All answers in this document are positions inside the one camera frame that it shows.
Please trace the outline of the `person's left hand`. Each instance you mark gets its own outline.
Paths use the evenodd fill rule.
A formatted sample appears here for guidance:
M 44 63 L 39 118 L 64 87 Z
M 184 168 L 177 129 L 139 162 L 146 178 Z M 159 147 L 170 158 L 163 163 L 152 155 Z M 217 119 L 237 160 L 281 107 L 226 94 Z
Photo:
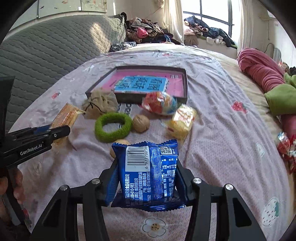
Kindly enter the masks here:
M 18 168 L 1 167 L 1 219 L 11 221 L 15 226 L 23 220 L 25 195 L 22 181 L 23 174 Z

